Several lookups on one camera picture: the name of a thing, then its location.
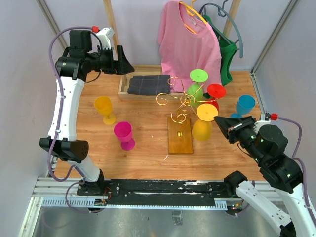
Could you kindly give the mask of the yellow wine glass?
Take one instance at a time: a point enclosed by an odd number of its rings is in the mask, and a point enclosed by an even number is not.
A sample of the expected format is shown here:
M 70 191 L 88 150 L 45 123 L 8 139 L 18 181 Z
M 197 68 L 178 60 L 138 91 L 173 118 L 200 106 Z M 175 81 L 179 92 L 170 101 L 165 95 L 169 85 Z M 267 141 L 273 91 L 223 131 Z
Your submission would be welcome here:
M 207 141 L 213 131 L 211 122 L 218 116 L 218 110 L 214 105 L 204 103 L 198 106 L 197 116 L 198 120 L 194 123 L 192 135 L 198 141 Z
M 116 116 L 113 114 L 113 107 L 109 97 L 100 96 L 96 98 L 94 107 L 103 116 L 103 123 L 105 125 L 111 125 L 116 122 Z

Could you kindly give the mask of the blue wine glass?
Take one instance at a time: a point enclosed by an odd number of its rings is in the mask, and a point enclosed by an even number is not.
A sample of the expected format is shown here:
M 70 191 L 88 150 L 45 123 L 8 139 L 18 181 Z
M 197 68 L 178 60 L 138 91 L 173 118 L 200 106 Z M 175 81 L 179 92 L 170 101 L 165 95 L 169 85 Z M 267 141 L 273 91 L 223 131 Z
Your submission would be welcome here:
M 250 113 L 255 107 L 256 101 L 251 95 L 242 95 L 239 97 L 236 104 L 236 113 L 231 114 L 231 118 L 241 118 Z

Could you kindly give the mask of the yellow wine glass front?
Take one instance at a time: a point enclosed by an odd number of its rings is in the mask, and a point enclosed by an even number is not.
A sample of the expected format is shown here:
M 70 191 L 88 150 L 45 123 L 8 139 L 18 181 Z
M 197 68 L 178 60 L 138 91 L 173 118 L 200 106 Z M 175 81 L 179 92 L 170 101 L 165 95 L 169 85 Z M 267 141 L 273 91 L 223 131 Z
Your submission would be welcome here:
M 94 107 L 103 116 L 103 123 L 105 125 L 111 125 L 116 122 L 116 116 L 113 114 L 113 107 L 109 97 L 100 96 L 96 98 Z

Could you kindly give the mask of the magenta wine glass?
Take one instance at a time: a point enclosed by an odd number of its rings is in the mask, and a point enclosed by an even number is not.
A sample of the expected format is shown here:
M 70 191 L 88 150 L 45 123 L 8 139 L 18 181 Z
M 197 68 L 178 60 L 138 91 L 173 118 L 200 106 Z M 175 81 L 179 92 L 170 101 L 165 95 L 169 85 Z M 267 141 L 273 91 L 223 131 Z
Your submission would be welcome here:
M 125 151 L 130 151 L 135 146 L 135 141 L 132 137 L 132 126 L 129 122 L 122 121 L 115 125 L 114 134 L 121 144 L 121 148 Z

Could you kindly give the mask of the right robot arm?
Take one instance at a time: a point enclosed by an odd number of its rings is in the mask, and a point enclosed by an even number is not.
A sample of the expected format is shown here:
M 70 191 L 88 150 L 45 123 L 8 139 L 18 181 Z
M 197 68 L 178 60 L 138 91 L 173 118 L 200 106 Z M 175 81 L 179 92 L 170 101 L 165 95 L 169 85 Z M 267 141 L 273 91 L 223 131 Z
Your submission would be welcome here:
M 239 171 L 224 178 L 224 193 L 246 201 L 280 237 L 314 237 L 316 211 L 307 193 L 306 169 L 297 158 L 284 153 L 288 139 L 279 127 L 271 124 L 279 118 L 278 114 L 265 113 L 260 120 L 252 116 L 215 116 L 214 119 L 229 143 L 239 143 L 256 161 L 260 173 L 279 195 L 287 211 L 269 201 Z

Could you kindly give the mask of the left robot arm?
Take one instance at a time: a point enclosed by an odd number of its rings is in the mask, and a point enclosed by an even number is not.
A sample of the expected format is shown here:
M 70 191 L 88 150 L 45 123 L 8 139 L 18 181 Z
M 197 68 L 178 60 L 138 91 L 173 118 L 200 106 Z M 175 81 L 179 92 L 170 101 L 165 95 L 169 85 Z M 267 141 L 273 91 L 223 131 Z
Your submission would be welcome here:
M 63 55 L 51 65 L 56 76 L 56 103 L 48 135 L 39 145 L 48 156 L 67 162 L 81 175 L 78 195 L 98 196 L 109 189 L 101 169 L 88 156 L 89 144 L 77 139 L 77 114 L 79 100 L 92 71 L 105 74 L 126 75 L 134 71 L 123 47 L 118 45 L 117 60 L 113 58 L 110 38 L 112 28 L 70 27 L 59 32 L 53 41 L 69 32 L 70 45 Z

